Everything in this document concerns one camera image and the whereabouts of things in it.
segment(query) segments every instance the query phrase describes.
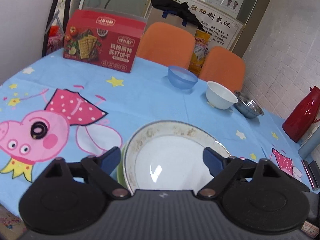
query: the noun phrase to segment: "white bowl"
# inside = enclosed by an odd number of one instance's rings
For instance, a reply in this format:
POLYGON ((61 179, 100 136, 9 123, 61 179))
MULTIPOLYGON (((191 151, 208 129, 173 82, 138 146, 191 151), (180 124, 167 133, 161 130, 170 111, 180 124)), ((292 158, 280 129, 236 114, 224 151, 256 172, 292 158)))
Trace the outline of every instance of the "white bowl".
POLYGON ((225 110, 238 103, 236 95, 226 87, 213 81, 208 81, 207 84, 207 100, 214 107, 225 110))

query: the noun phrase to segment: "white plate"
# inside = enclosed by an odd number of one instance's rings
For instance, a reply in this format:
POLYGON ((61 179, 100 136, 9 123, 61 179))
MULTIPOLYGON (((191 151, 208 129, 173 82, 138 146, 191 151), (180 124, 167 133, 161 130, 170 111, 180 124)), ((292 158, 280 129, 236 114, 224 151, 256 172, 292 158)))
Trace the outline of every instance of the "white plate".
POLYGON ((136 189, 187 190, 197 193, 212 176, 203 163, 211 147, 223 157, 229 152, 205 131, 178 121, 158 121, 140 128, 124 152, 124 179, 136 189))

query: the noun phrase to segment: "white tiled wall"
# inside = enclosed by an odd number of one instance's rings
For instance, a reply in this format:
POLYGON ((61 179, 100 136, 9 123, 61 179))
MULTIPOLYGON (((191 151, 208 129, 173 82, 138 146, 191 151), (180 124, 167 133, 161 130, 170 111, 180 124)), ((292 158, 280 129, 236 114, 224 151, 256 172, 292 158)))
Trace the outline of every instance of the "white tiled wall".
POLYGON ((271 0, 243 59, 243 91, 286 119, 320 86, 320 0, 271 0))

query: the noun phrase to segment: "orange chair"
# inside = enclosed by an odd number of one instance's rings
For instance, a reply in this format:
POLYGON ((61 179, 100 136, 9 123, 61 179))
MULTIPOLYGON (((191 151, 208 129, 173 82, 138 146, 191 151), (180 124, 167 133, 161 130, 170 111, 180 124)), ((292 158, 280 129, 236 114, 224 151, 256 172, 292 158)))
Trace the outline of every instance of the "orange chair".
POLYGON ((144 33, 137 57, 165 66, 189 68, 196 40, 189 32, 167 23, 156 22, 144 33))
POLYGON ((217 46, 208 53, 199 78, 217 82, 234 92, 242 89, 244 72, 245 64, 240 57, 217 46))

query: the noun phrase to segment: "red snack box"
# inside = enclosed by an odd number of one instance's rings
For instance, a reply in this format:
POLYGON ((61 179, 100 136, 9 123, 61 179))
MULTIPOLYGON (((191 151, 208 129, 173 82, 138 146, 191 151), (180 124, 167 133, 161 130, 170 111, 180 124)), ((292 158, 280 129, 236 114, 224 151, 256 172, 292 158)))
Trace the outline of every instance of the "red snack box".
POLYGON ((63 57, 129 73, 145 26, 113 14, 76 10, 67 25, 63 57))

